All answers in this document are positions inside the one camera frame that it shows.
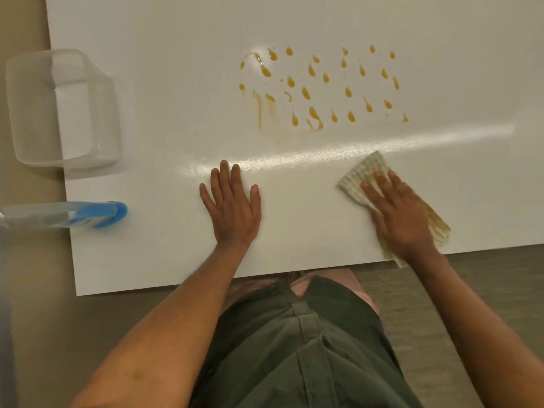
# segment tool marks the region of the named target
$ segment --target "transparent plastic box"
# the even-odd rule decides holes
[[[113,81],[76,49],[28,53],[6,65],[17,159],[30,166],[85,168],[121,157]]]

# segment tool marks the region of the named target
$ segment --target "person's right arm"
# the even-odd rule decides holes
[[[435,247],[423,202],[394,172],[362,183],[378,236],[416,272],[487,408],[544,407],[544,364]]]

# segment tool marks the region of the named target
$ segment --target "hand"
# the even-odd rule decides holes
[[[364,194],[378,209],[369,209],[378,237],[410,264],[440,255],[429,229],[424,202],[393,171],[388,175],[391,182],[381,172],[374,174],[384,196],[369,183],[361,183]]]
[[[210,182],[215,203],[203,183],[200,184],[200,197],[212,218],[215,239],[218,244],[241,243],[249,247],[261,224],[259,187],[256,184],[251,187],[248,201],[241,182],[240,166],[232,167],[229,179],[226,160],[221,161],[220,170],[212,169]]]

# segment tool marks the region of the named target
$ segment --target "forearm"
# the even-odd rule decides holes
[[[447,259],[412,261],[488,408],[544,405],[544,365],[462,281]]]
[[[246,251],[245,245],[219,244],[121,340],[73,406],[186,406]]]

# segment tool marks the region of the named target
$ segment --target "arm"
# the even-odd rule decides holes
[[[544,406],[544,365],[463,282],[434,245],[422,201],[394,172],[380,174],[382,197],[361,187],[377,232],[408,262],[433,301],[474,388],[487,408]]]
[[[179,408],[188,405],[211,343],[228,286],[257,236],[261,197],[245,196],[238,165],[212,170],[212,202],[200,196],[212,218],[217,246],[208,259],[140,321],[112,350],[73,408]]]

